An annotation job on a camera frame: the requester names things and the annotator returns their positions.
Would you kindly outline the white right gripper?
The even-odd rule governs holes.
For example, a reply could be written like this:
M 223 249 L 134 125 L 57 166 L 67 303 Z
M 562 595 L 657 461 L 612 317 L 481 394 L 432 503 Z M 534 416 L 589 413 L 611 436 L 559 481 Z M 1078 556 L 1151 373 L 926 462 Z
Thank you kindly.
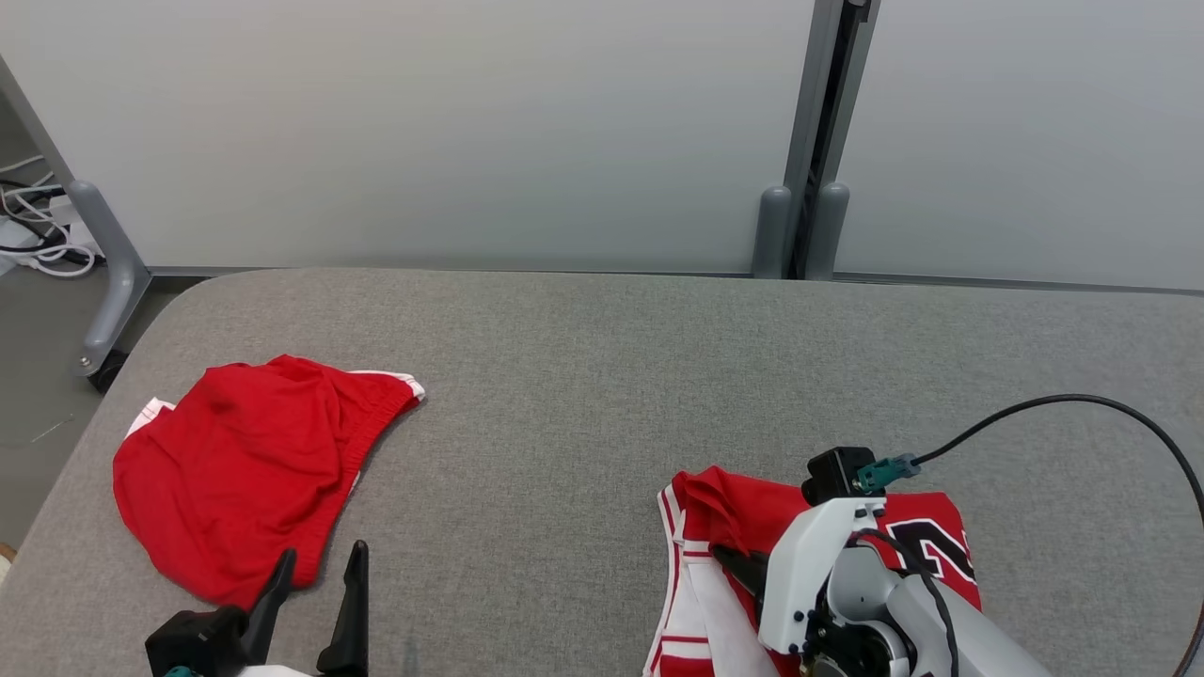
M 762 604 L 759 641 L 769 650 L 799 653 L 809 614 L 832 604 L 838 622 L 870 622 L 889 599 L 889 570 L 877 548 L 846 553 L 846 542 L 878 526 L 886 498 L 831 498 L 797 516 L 765 552 L 712 544 L 712 557 L 756 604 Z

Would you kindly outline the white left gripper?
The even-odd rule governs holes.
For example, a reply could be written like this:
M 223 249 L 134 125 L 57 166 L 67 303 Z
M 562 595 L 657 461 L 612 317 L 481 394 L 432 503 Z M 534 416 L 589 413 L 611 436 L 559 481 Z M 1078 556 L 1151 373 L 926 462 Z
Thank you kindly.
M 288 548 L 277 559 L 275 570 L 262 584 L 252 608 L 246 613 L 238 638 L 242 659 L 267 659 L 275 638 L 277 617 L 293 595 L 293 573 L 297 551 Z M 353 544 L 343 573 L 344 593 L 330 643 L 317 660 L 319 676 L 368 676 L 370 665 L 370 549 L 365 541 Z M 283 665 L 246 666 L 240 677 L 309 677 Z

